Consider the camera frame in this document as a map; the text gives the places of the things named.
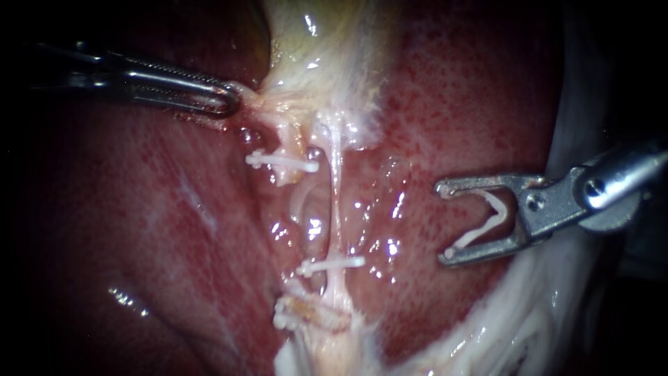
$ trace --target forceps jaw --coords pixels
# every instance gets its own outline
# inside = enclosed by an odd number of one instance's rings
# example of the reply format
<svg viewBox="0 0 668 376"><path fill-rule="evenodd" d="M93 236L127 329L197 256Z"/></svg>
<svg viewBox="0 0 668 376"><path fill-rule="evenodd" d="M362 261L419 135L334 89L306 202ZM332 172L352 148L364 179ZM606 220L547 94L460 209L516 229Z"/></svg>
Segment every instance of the forceps jaw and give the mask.
<svg viewBox="0 0 668 376"><path fill-rule="evenodd" d="M575 223L599 233L623 228L639 207L639 189L666 165L665 140L652 140L574 166L557 181L519 174L440 180L434 189L443 198L471 189L509 189L515 195L518 211L514 230L506 238L466 246L454 253L444 251L438 254L438 260L447 266L459 266L507 256Z"/></svg>
<svg viewBox="0 0 668 376"><path fill-rule="evenodd" d="M231 116L239 107L230 82L160 61L110 49L97 53L84 42L65 47L32 43L24 49L37 73L29 84L32 91L86 93L214 119ZM38 74L40 66L46 74Z"/></svg>

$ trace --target surgical forceps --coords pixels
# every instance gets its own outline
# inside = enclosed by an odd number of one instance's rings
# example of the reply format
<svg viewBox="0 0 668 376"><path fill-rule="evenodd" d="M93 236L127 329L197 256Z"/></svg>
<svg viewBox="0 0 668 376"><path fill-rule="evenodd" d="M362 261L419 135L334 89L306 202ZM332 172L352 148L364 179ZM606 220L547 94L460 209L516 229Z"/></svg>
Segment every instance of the surgical forceps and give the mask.
<svg viewBox="0 0 668 376"><path fill-rule="evenodd" d="M96 53L85 42L22 47L31 70L26 86L32 92L83 93L215 119L232 115L239 106L228 81L160 61L111 49Z"/></svg>
<svg viewBox="0 0 668 376"><path fill-rule="evenodd" d="M459 266L499 258L543 242L553 232L576 223L603 234L627 226L642 200L641 188L668 164L666 141L664 137L613 149L571 167L556 181L522 174L439 180L434 190L443 198L472 189L509 189L518 209L510 235L440 252L438 260Z"/></svg>

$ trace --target metal screw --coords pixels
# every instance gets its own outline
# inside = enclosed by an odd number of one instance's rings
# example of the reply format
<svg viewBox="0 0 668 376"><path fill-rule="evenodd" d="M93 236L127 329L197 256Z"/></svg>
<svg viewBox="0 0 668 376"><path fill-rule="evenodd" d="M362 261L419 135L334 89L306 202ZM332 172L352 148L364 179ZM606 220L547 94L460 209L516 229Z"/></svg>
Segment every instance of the metal screw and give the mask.
<svg viewBox="0 0 668 376"><path fill-rule="evenodd" d="M545 198L540 194L530 194L527 196L527 207L532 212L537 212L545 206Z"/></svg>
<svg viewBox="0 0 668 376"><path fill-rule="evenodd" d="M584 192L589 197L597 197L605 193L605 183L601 179L592 178L584 184Z"/></svg>

